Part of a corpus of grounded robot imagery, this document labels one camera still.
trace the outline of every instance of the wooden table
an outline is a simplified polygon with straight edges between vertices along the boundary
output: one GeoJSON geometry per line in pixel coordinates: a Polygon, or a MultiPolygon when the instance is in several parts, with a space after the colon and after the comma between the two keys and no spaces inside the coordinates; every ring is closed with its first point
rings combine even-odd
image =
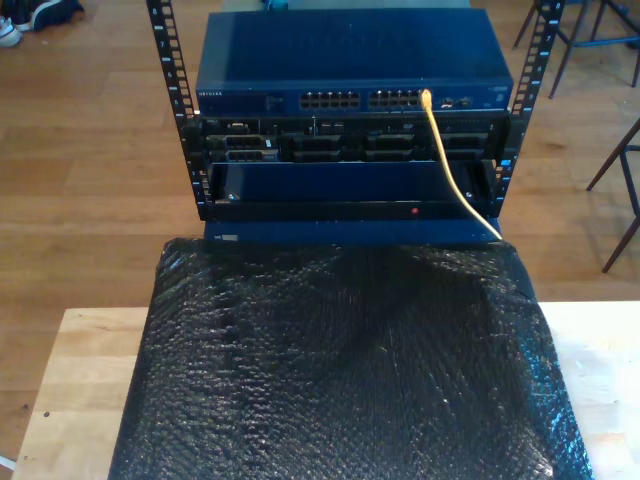
{"type": "MultiPolygon", "coordinates": [[[[542,304],[598,480],[640,478],[640,302],[542,304]]],[[[67,310],[14,480],[106,479],[146,308],[67,310]]]]}

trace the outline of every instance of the metal stool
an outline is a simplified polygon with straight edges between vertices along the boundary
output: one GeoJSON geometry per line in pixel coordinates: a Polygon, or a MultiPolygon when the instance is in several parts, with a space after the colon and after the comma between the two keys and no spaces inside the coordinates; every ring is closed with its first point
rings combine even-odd
{"type": "Polygon", "coordinates": [[[640,145],[629,145],[629,142],[640,131],[640,118],[635,123],[631,130],[624,136],[622,141],[618,144],[615,150],[611,153],[607,161],[600,168],[596,176],[591,180],[591,183],[587,187],[587,191],[590,192],[596,183],[602,178],[609,167],[615,162],[616,158],[620,157],[620,164],[622,165],[622,172],[624,173],[624,180],[627,183],[627,190],[629,190],[629,199],[631,200],[631,206],[633,207],[633,213],[636,215],[635,220],[631,223],[631,226],[627,229],[622,240],[613,251],[611,258],[602,269],[603,273],[607,273],[613,263],[618,259],[622,251],[625,249],[629,241],[633,238],[635,233],[640,227],[640,205],[638,204],[638,195],[636,193],[635,186],[633,184],[633,178],[631,177],[631,170],[629,169],[629,162],[627,161],[627,152],[640,152],[640,145]]]}
{"type": "MultiPolygon", "coordinates": [[[[562,58],[562,63],[560,64],[560,70],[558,70],[558,75],[556,76],[556,80],[553,83],[553,88],[551,89],[551,94],[549,98],[553,98],[556,89],[558,88],[558,84],[560,83],[560,79],[564,74],[565,68],[567,68],[567,63],[569,63],[569,58],[573,53],[574,48],[580,47],[598,47],[601,45],[612,45],[616,43],[626,43],[626,42],[636,42],[640,41],[640,25],[635,24],[629,19],[627,12],[623,10],[619,5],[617,5],[613,0],[600,0],[600,9],[598,10],[598,16],[596,17],[596,22],[593,26],[593,31],[591,32],[591,40],[588,42],[578,42],[578,34],[580,33],[580,29],[582,28],[582,24],[584,23],[584,19],[587,15],[587,11],[591,5],[592,0],[567,0],[567,5],[576,5],[582,4],[582,8],[580,9],[580,14],[578,15],[578,20],[576,21],[576,26],[571,33],[571,38],[567,37],[560,28],[558,28],[558,36],[560,39],[567,44],[567,50],[564,53],[564,57],[562,58]],[[596,35],[598,33],[598,27],[600,26],[600,21],[602,20],[602,15],[604,14],[604,10],[606,6],[611,7],[611,9],[620,17],[620,19],[627,24],[627,26],[636,33],[636,36],[632,37],[620,37],[620,38],[607,38],[603,40],[596,40],[596,35]]],[[[518,34],[518,38],[513,46],[513,48],[517,48],[520,40],[524,36],[531,19],[533,18],[533,14],[537,11],[538,15],[545,17],[546,19],[546,11],[548,11],[548,2],[545,0],[534,0],[529,13],[527,14],[527,18],[520,29],[520,33],[518,34]]],[[[640,74],[640,50],[638,51],[638,60],[636,62],[636,70],[633,75],[633,82],[631,84],[632,87],[638,84],[638,74],[640,74]]]]}

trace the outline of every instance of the network equipment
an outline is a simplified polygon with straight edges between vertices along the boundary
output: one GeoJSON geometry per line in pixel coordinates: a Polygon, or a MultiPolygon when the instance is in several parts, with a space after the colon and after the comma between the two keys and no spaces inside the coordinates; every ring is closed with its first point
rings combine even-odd
{"type": "Polygon", "coordinates": [[[196,92],[208,116],[505,110],[513,81],[484,10],[209,16],[196,92]]]}
{"type": "Polygon", "coordinates": [[[541,1],[510,110],[486,12],[360,9],[212,15],[197,111],[170,0],[147,0],[200,217],[497,218],[564,8],[541,1]]]}

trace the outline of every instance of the bubble wrap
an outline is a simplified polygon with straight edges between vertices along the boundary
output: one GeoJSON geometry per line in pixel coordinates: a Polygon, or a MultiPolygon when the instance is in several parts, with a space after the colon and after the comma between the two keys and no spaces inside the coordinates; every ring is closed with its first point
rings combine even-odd
{"type": "Polygon", "coordinates": [[[513,247],[167,244],[110,480],[592,479],[513,247]]]}

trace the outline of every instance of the network switch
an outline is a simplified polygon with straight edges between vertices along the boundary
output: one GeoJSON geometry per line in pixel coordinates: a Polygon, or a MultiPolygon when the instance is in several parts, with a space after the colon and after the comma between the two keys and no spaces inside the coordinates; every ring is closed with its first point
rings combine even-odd
{"type": "Polygon", "coordinates": [[[513,81],[484,10],[211,14],[196,92],[203,117],[506,110],[513,81]]]}

